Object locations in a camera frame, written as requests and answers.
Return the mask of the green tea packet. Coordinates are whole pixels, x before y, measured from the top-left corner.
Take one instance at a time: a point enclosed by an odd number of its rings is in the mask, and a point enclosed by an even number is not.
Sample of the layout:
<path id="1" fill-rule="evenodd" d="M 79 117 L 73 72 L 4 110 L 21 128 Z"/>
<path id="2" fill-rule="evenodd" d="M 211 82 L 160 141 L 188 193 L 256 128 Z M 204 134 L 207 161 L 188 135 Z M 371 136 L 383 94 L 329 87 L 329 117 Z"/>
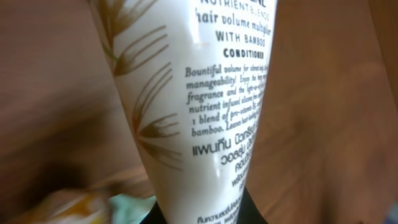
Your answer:
<path id="1" fill-rule="evenodd" d="M 63 189 L 46 196 L 28 212 L 8 221 L 14 224 L 109 224 L 107 198 L 98 192 Z"/>

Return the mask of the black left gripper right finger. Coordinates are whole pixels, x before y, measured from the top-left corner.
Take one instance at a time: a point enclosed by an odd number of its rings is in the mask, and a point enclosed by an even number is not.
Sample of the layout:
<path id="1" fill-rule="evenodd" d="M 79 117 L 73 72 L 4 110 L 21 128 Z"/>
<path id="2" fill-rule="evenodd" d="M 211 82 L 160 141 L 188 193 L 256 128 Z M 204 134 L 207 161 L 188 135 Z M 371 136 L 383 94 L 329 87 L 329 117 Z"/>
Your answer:
<path id="1" fill-rule="evenodd" d="M 238 224 L 268 224 L 257 209 L 248 189 L 245 187 L 239 207 Z"/>

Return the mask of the white conditioner tube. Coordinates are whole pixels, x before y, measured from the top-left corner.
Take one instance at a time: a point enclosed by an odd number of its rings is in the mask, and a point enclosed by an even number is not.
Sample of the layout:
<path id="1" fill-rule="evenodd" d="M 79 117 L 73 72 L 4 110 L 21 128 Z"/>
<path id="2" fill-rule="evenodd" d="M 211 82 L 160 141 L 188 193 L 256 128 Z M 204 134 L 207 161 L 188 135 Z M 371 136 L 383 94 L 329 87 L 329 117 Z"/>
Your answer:
<path id="1" fill-rule="evenodd" d="M 167 223 L 237 223 L 276 1 L 91 0 L 142 163 Z"/>

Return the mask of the teal snack packet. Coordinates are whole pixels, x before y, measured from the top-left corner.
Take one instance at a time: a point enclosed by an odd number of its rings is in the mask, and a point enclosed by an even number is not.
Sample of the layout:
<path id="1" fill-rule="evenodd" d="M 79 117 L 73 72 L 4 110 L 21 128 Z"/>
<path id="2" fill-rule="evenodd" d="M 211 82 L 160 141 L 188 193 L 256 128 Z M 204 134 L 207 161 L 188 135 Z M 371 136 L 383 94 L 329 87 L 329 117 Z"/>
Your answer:
<path id="1" fill-rule="evenodd" d="M 153 195 L 147 198 L 137 198 L 126 194 L 110 197 L 112 224 L 140 224 L 156 203 Z"/>

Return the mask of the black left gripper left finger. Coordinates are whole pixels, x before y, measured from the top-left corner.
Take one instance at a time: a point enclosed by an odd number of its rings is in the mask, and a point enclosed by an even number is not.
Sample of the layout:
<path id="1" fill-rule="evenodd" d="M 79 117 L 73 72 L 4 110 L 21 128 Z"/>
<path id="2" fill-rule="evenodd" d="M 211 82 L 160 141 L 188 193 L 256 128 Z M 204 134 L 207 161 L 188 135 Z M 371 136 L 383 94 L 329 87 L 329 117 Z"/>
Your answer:
<path id="1" fill-rule="evenodd" d="M 151 208 L 146 217 L 140 222 L 140 224 L 167 224 L 157 202 Z"/>

